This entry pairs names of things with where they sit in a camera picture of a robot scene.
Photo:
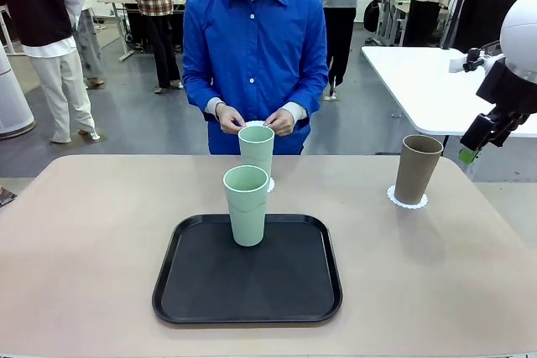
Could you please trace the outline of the person's right hand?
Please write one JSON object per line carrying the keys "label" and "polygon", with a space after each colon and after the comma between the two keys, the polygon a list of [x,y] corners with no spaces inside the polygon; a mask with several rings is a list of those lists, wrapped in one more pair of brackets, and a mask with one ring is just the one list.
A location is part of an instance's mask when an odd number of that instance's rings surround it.
{"label": "person's right hand", "polygon": [[223,102],[216,105],[215,113],[221,130],[226,134],[236,135],[243,127],[246,127],[246,123],[240,113]]}

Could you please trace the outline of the person's left hand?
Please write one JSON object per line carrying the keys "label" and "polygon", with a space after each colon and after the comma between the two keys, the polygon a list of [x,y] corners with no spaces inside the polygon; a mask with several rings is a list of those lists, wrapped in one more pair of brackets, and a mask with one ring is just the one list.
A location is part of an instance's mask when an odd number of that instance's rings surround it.
{"label": "person's left hand", "polygon": [[280,108],[265,120],[264,126],[270,128],[275,135],[284,137],[293,132],[295,119],[289,111]]}

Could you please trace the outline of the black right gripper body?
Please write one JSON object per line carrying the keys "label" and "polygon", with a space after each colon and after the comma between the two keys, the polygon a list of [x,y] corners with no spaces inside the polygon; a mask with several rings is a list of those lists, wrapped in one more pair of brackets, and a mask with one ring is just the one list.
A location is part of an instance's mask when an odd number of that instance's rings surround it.
{"label": "black right gripper body", "polygon": [[477,90],[477,96],[501,112],[536,113],[536,80],[521,77],[505,57],[495,60]]}

